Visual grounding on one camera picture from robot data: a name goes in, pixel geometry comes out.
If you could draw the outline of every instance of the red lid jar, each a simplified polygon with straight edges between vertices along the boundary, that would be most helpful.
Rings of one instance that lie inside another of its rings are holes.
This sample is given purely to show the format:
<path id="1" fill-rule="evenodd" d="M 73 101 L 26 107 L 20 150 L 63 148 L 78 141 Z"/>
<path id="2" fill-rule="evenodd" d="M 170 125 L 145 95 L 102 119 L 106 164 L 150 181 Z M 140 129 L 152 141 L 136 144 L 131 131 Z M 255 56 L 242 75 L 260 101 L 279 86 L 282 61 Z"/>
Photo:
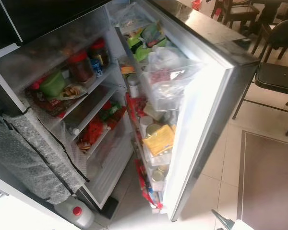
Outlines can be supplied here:
<path id="1" fill-rule="evenodd" d="M 85 51 L 74 54 L 67 62 L 69 63 L 69 69 L 72 75 L 77 81 L 86 82 L 91 77 L 95 78 L 91 63 Z"/>
<path id="2" fill-rule="evenodd" d="M 91 45 L 91 59 L 98 59 L 103 67 L 109 65 L 108 49 L 105 40 L 101 37 Z"/>

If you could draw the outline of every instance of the green container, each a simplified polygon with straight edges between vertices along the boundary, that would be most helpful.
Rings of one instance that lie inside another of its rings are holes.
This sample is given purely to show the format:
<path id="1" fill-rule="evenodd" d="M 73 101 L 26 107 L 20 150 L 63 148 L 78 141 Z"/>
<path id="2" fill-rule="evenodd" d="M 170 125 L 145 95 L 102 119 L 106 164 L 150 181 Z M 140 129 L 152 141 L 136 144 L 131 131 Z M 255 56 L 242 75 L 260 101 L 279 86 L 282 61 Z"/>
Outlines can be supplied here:
<path id="1" fill-rule="evenodd" d="M 56 97 L 66 86 L 66 82 L 63 78 L 62 72 L 57 71 L 47 77 L 46 80 L 41 83 L 39 89 L 48 97 Z"/>

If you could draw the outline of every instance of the refrigerator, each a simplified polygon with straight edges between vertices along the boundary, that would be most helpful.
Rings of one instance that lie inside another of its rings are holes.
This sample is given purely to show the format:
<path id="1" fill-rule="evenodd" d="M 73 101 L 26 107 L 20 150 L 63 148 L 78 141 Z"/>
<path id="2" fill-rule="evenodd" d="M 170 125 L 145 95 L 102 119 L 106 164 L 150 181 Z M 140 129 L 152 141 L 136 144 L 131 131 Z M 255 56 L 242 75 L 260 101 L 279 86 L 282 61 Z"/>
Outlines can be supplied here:
<path id="1" fill-rule="evenodd" d="M 141 138 L 145 136 L 143 133 L 137 135 L 139 122 L 133 122 L 128 111 L 122 116 L 115 133 L 103 131 L 84 162 L 79 160 L 79 164 L 86 165 L 84 174 L 88 175 L 90 164 L 94 164 L 92 156 L 98 155 L 99 151 L 106 152 L 97 176 L 85 182 L 75 195 L 93 211 L 111 218 L 119 202 L 111 197 L 111 193 L 134 152 L 132 143 L 135 143 L 148 182 L 163 205 L 163 208 L 154 207 L 153 211 L 166 214 L 169 221 L 176 221 L 236 103 L 252 80 L 258 60 L 246 52 L 249 39 L 176 0 L 134 2 L 141 15 L 161 25 L 167 39 L 185 57 L 203 65 L 197 77 L 184 88 L 182 98 L 156 99 L 149 86 L 143 86 L 154 107 L 177 116 L 165 180 L 156 182 L 152 179 L 154 169 L 151 166 L 158 166 L 158 163 L 151 159 L 147 147 L 141 144 Z M 41 120 L 51 135 L 53 129 L 63 126 L 69 115 L 77 114 L 76 110 L 83 112 L 76 122 L 77 129 L 82 131 L 109 99 L 126 105 L 129 89 L 120 71 L 119 58 L 126 55 L 137 76 L 143 72 L 143 66 L 136 61 L 121 29 L 113 25 L 115 12 L 128 4 L 121 0 L 110 1 L 23 46 L 11 44 L 0 49 L 0 110 L 15 116 L 25 114 L 31 106 L 30 110 L 37 114 L 36 122 Z M 38 109 L 35 111 L 34 106 L 22 100 L 25 88 L 52 69 L 62 67 L 71 53 L 88 48 L 99 37 L 106 41 L 110 65 L 88 86 L 88 94 L 67 109 L 64 117 L 45 119 Z M 61 47 L 66 44 L 72 44 L 72 52 L 62 51 Z M 96 97 L 94 92 L 99 87 L 103 90 Z M 66 129 L 64 132 L 67 142 L 72 143 L 77 138 L 77 133 L 70 134 Z"/>

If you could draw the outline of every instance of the plastic jug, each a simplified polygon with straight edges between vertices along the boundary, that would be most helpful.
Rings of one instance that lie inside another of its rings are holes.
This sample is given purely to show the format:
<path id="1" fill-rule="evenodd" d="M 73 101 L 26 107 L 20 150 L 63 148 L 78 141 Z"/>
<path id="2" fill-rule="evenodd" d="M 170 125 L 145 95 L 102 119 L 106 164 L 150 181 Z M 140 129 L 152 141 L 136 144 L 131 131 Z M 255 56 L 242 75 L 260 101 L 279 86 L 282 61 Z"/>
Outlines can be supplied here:
<path id="1" fill-rule="evenodd" d="M 55 205 L 54 209 L 81 229 L 89 228 L 94 222 L 95 216 L 93 212 L 82 201 L 72 196 L 64 202 Z"/>

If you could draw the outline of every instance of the chair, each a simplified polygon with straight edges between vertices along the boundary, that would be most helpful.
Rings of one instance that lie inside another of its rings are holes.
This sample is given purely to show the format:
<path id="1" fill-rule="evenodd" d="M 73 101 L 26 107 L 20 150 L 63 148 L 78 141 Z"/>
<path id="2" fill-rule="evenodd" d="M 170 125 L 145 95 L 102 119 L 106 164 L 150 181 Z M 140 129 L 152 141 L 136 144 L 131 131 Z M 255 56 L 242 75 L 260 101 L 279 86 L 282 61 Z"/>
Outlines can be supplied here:
<path id="1" fill-rule="evenodd" d="M 240 21 L 240 32 L 247 21 L 251 21 L 250 27 L 256 20 L 259 10 L 252 5 L 236 5 L 233 6 L 233 0 L 224 0 L 222 13 L 219 18 L 224 17 L 223 24 L 226 25 L 229 21 L 229 27 L 232 28 L 233 22 Z"/>
<path id="2" fill-rule="evenodd" d="M 281 59 L 288 48 L 288 20 L 282 21 L 277 25 L 262 24 L 255 46 L 252 50 L 252 54 L 255 53 L 262 38 L 265 40 L 265 44 L 259 55 L 259 59 L 261 60 L 263 58 L 265 50 L 268 46 L 269 48 L 264 58 L 264 62 L 268 61 L 272 49 L 283 47 L 277 58 Z"/>
<path id="3" fill-rule="evenodd" d="M 288 113 L 288 110 L 285 109 L 245 99 L 245 95 L 251 83 L 255 83 L 257 86 L 264 89 L 288 94 L 288 67 L 275 64 L 261 63 L 255 75 L 255 82 L 251 81 L 246 87 L 232 119 L 236 119 L 236 116 L 243 101 L 263 105 L 269 108 L 277 109 Z"/>
<path id="4" fill-rule="evenodd" d="M 249 4 L 249 2 L 250 2 L 250 0 L 234 0 L 232 5 L 233 6 L 245 5 L 245 4 Z M 223 0 L 216 0 L 215 7 L 213 8 L 210 17 L 213 18 L 214 15 L 216 14 L 216 10 L 219 8 L 222 10 L 222 7 L 223 7 Z M 222 18 L 223 17 L 218 17 L 217 21 L 218 22 L 222 21 Z"/>

